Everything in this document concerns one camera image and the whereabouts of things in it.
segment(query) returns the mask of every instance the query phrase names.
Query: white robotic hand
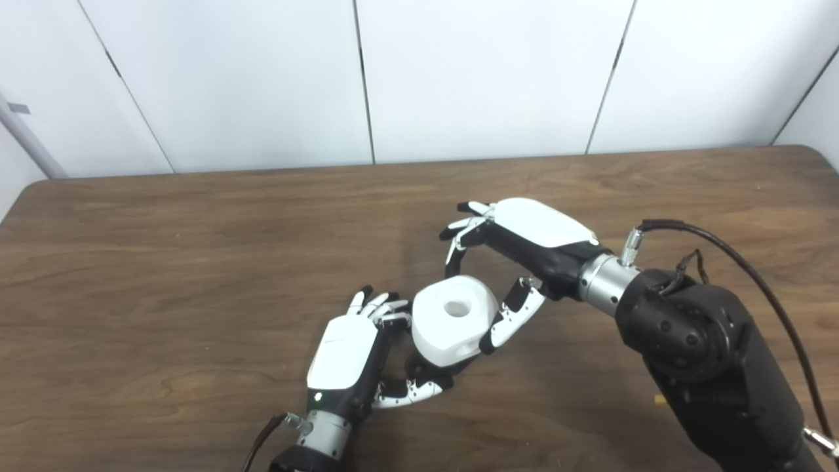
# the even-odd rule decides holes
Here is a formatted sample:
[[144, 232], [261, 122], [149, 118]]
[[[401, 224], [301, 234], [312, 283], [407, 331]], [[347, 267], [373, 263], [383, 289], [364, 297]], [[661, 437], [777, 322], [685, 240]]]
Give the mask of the white robotic hand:
[[533, 274], [519, 278], [504, 298], [492, 327], [481, 340], [484, 354], [506, 343], [542, 306], [545, 298], [578, 298], [581, 261], [607, 252], [590, 229], [535, 200], [465, 202], [457, 209], [474, 216], [455, 221], [440, 233], [440, 239], [451, 240], [446, 278], [459, 275], [466, 250], [481, 244]]
[[369, 415], [390, 336], [411, 324], [407, 300], [383, 293], [368, 301], [372, 293], [372, 287], [362, 288], [347, 312], [326, 325], [306, 377], [310, 411], [335, 410], [354, 422]]

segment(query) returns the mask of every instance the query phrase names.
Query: white wall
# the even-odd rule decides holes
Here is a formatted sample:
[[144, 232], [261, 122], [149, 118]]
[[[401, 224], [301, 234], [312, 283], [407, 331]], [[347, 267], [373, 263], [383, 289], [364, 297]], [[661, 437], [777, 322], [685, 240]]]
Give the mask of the white wall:
[[0, 124], [0, 221], [27, 185], [45, 178], [44, 172]]
[[631, 0], [359, 0], [377, 162], [586, 152]]
[[810, 146], [839, 170], [839, 59], [833, 59], [775, 143]]
[[589, 151], [770, 144], [837, 25], [836, 0], [638, 0]]
[[769, 144], [839, 45], [836, 0], [634, 5], [0, 0], [0, 102], [73, 177]]
[[172, 171], [78, 3], [0, 0], [0, 12], [0, 95], [29, 107], [18, 123], [60, 176]]
[[370, 164], [351, 0], [83, 0], [178, 172]]

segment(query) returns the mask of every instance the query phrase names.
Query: robotic arm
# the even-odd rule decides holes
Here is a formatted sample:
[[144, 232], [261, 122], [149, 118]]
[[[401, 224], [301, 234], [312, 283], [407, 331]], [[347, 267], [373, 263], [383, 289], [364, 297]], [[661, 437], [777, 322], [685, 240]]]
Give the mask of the robotic arm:
[[[486, 289], [459, 275], [467, 249], [481, 244], [532, 275], [519, 278], [500, 307], [490, 296], [482, 305], [490, 311], [480, 331], [456, 330], [447, 336], [449, 344], [431, 351], [439, 356], [419, 349], [405, 380], [381, 378], [391, 337], [411, 328], [419, 348], [428, 341], [428, 330], [440, 331], [439, 326], [423, 325], [430, 320], [420, 316], [422, 310], [412, 316], [409, 303], [395, 294], [366, 302], [372, 289], [359, 291], [347, 313], [332, 319], [324, 332], [307, 376], [308, 417], [284, 417], [300, 435], [274, 459], [272, 472], [339, 470], [352, 431], [373, 410], [410, 405], [451, 388], [453, 375], [506, 343], [545, 299], [562, 298], [586, 302], [615, 320], [690, 440], [725, 472], [819, 472], [804, 438], [839, 456], [835, 441], [805, 426], [799, 403], [737, 296], [708, 284], [702, 271], [705, 283], [685, 276], [687, 258], [677, 271], [634, 265], [644, 230], [683, 223], [645, 223], [630, 233], [617, 256], [590, 229], [534, 200], [469, 202], [458, 209], [472, 216], [440, 234], [451, 240], [446, 281], [478, 293]], [[421, 292], [414, 304], [423, 300]], [[258, 437], [244, 470], [271, 425]]]
[[[459, 273], [467, 248], [495, 249], [534, 274], [525, 307], [538, 296], [572, 298], [613, 317], [623, 342], [642, 355], [690, 440], [722, 470], [821, 470], [804, 445], [811, 435], [801, 407], [733, 293], [697, 284], [683, 272], [636, 267], [643, 237], [638, 228], [618, 257], [577, 221], [533, 200], [469, 202], [458, 209], [475, 216], [440, 235], [452, 239], [446, 276]], [[487, 333], [486, 354], [533, 314], [516, 309], [522, 306], [517, 302], [522, 291], [514, 287], [505, 299], [510, 313], [501, 313], [514, 323], [497, 318], [493, 330], [507, 328], [503, 336]]]

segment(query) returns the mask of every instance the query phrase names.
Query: wood grain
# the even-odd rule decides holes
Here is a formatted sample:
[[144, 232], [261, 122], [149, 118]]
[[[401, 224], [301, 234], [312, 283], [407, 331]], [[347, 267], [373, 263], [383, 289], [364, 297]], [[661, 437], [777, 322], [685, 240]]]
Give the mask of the wood grain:
[[[442, 277], [465, 200], [525, 196], [617, 249], [642, 218], [719, 234], [774, 286], [839, 424], [839, 181], [801, 147], [45, 181], [0, 225], [0, 469], [236, 470], [263, 423], [300, 411], [326, 322], [365, 283]], [[651, 235], [639, 264], [706, 249], [758, 319], [815, 424], [767, 303], [724, 256]], [[475, 249], [499, 296], [517, 266]], [[380, 412], [360, 470], [716, 470], [690, 445], [613, 321], [545, 305], [443, 396]], [[254, 471], [292, 441], [276, 433]]]

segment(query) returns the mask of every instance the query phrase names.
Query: black cable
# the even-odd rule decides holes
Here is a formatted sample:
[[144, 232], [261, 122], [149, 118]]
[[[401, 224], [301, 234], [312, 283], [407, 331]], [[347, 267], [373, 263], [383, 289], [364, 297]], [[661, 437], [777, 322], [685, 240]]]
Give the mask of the black cable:
[[[692, 224], [685, 223], [679, 220], [668, 220], [668, 219], [650, 219], [650, 220], [643, 220], [641, 224], [638, 226], [638, 230], [642, 233], [646, 233], [648, 231], [653, 231], [655, 229], [672, 229], [675, 231], [686, 231], [688, 233], [693, 233], [700, 238], [709, 241], [711, 244], [714, 244], [722, 252], [726, 253], [728, 257], [730, 257], [737, 265], [740, 266], [743, 271], [745, 271], [749, 277], [752, 278], [754, 283], [758, 286], [763, 295], [766, 297], [766, 300], [769, 302], [769, 305], [772, 305], [772, 308], [775, 310], [775, 313], [778, 315], [778, 319], [781, 321], [781, 324], [784, 325], [784, 329], [789, 336], [790, 342], [792, 342], [793, 348], [795, 349], [795, 354], [798, 356], [799, 363], [801, 364], [801, 369], [804, 371], [804, 378], [807, 381], [807, 389], [810, 391], [810, 398], [813, 401], [813, 409], [816, 410], [816, 417], [819, 419], [819, 424], [821, 425], [821, 431], [828, 437], [833, 438], [833, 431], [831, 429], [830, 421], [827, 418], [827, 413], [825, 411], [825, 405], [821, 400], [821, 395], [819, 394], [819, 386], [816, 383], [816, 374], [813, 373], [813, 366], [810, 365], [810, 357], [807, 355], [807, 351], [804, 349], [804, 344], [801, 342], [801, 338], [798, 335], [798, 332], [795, 331], [795, 326], [792, 323], [792, 320], [789, 319], [789, 314], [787, 314], [784, 307], [781, 306], [781, 302], [778, 300], [778, 297], [775, 296], [772, 289], [769, 288], [769, 284], [763, 279], [763, 277], [758, 273], [758, 271], [752, 267], [733, 247], [729, 246], [728, 243], [719, 239], [712, 233], [709, 233], [705, 229], [699, 228]], [[839, 468], [839, 459], [835, 460], [837, 468]]]
[[288, 416], [288, 413], [283, 413], [277, 417], [272, 417], [268, 420], [268, 424], [265, 425], [262, 431], [259, 432], [257, 438], [253, 440], [253, 446], [251, 447], [251, 451], [248, 453], [248, 456], [245, 458], [245, 464], [242, 466], [242, 472], [248, 472], [251, 469], [251, 464], [253, 464], [253, 458], [257, 456], [257, 451], [262, 445], [265, 443], [265, 440], [268, 439], [268, 436], [274, 432], [274, 429], [277, 429], [277, 426], [283, 424], [285, 417]]
[[690, 264], [690, 261], [693, 260], [694, 257], [696, 257], [696, 270], [699, 272], [699, 277], [702, 280], [702, 283], [711, 283], [711, 280], [708, 279], [708, 273], [705, 272], [705, 258], [702, 257], [702, 251], [694, 249], [690, 254], [683, 257], [676, 266], [676, 272], [673, 280], [670, 281], [665, 288], [659, 291], [661, 296], [665, 296], [681, 286], [682, 282], [685, 281], [687, 265]]

